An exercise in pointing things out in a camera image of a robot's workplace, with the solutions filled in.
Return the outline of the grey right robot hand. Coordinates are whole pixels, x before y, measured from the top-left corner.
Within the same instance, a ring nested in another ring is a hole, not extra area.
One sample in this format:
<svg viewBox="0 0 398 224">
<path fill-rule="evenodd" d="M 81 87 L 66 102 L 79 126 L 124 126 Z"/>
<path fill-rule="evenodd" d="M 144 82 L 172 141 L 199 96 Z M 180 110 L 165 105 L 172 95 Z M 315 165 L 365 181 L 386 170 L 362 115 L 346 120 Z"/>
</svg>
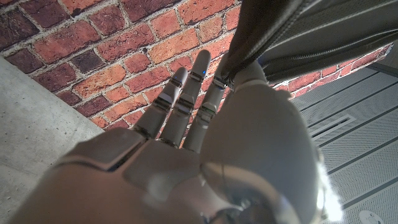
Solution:
<svg viewBox="0 0 398 224">
<path fill-rule="evenodd" d="M 317 223 L 322 159 L 289 93 L 257 62 L 222 81 L 187 127 L 205 74 L 180 68 L 132 129 L 115 128 L 62 156 L 11 223 Z"/>
</svg>

